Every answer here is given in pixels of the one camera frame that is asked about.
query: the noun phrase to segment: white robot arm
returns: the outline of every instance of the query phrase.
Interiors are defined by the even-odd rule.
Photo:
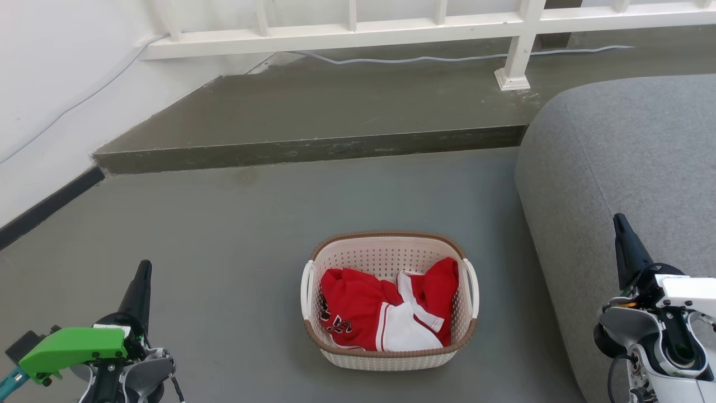
[[[716,331],[716,278],[691,278],[654,263],[623,214],[614,216],[616,260],[622,294],[600,310],[594,329],[599,349],[626,359],[631,403],[716,403],[716,382],[707,350],[692,323]]]

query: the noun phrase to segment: red clothing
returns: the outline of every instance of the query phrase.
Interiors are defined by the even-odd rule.
[[[398,285],[353,269],[321,279],[320,322],[336,345],[368,351],[411,351],[450,345],[458,264],[439,261],[425,275],[401,272]]]

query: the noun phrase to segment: railing base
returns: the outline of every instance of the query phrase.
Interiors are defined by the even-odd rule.
[[[495,70],[495,78],[497,78],[497,83],[500,85],[500,90],[502,91],[530,89],[530,83],[527,81],[526,76],[521,75],[519,77],[507,77],[504,67],[499,70]]]

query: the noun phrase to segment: gray cable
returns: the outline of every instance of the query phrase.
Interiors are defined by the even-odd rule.
[[[532,52],[531,56],[543,56],[545,54],[560,54],[560,53],[597,53],[597,52],[603,52],[604,50],[629,49],[632,47],[633,46],[612,45],[612,46],[600,47],[599,49],[546,50],[543,52]],[[329,59],[328,57],[323,57],[318,54],[311,53],[311,52],[305,52],[302,50],[296,50],[295,52],[288,52],[288,53],[295,53],[295,54],[301,54],[303,56],[313,57],[315,59],[323,60],[324,62],[331,63],[332,65],[349,65],[351,63],[381,63],[383,65],[398,65],[401,63],[418,62],[420,60],[432,60],[435,62],[467,62],[468,60],[485,60],[485,59],[495,59],[497,57],[507,57],[507,54],[505,53],[505,54],[489,54],[487,56],[461,57],[459,59],[445,59],[443,57],[421,56],[421,57],[415,57],[413,59],[402,59],[402,60],[383,60],[383,59],[333,60],[333,59]]]
[[[75,103],[73,106],[71,106],[71,107],[65,109],[65,110],[64,110],[62,113],[60,113],[52,122],[50,122],[49,125],[46,125],[46,126],[45,126],[42,130],[40,130],[36,135],[34,135],[34,136],[32,136],[31,138],[27,139],[27,140],[26,140],[25,142],[23,142],[22,144],[19,144],[18,146],[16,146],[16,147],[13,148],[12,150],[10,150],[10,152],[5,153],[2,157],[0,157],[0,163],[3,163],[3,162],[5,162],[5,161],[9,160],[9,159],[12,158],[15,154],[17,154],[18,152],[20,152],[20,150],[22,150],[23,148],[27,147],[30,143],[32,143],[33,141],[35,141],[38,137],[42,136],[42,134],[43,134],[44,132],[46,132],[47,129],[51,128],[52,125],[54,125],[55,123],[57,123],[57,121],[58,121],[62,116],[64,116],[65,113],[68,113],[69,111],[71,111],[71,110],[75,109],[76,107],[80,106],[80,105],[83,104],[86,100],[89,100],[90,98],[94,97],[99,91],[104,90],[109,84],[112,84],[112,83],[117,79],[117,77],[119,77],[120,75],[122,75],[122,73],[124,73],[124,72],[132,65],[132,63],[134,63],[134,62],[137,60],[137,58],[139,57],[139,55],[142,54],[142,52],[144,51],[144,49],[147,48],[147,46],[149,46],[149,45],[151,45],[152,43],[158,41],[159,39],[163,39],[163,38],[166,38],[166,37],[168,37],[168,36],[169,36],[169,35],[166,34],[166,35],[162,35],[162,36],[160,36],[160,37],[152,38],[152,39],[146,41],[146,42],[142,45],[142,47],[137,51],[137,53],[136,53],[135,56],[132,58],[132,60],[131,60],[129,63],[127,63],[127,65],[124,66],[124,68],[122,68],[119,73],[117,73],[114,77],[112,77],[112,79],[110,79],[109,81],[107,81],[107,82],[106,82],[105,84],[103,84],[101,87],[97,88],[92,94],[90,94],[89,96],[85,97],[83,100],[81,100],[81,101],[79,101],[78,103]]]

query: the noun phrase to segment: concrete step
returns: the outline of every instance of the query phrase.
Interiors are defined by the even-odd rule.
[[[716,27],[573,34],[595,54],[533,57],[530,90],[501,92],[503,59],[331,65],[305,57],[256,75],[220,77],[94,155],[109,174],[252,166],[516,146],[542,105],[579,85],[647,75],[716,72]],[[407,59],[503,54],[509,38],[320,54]]]

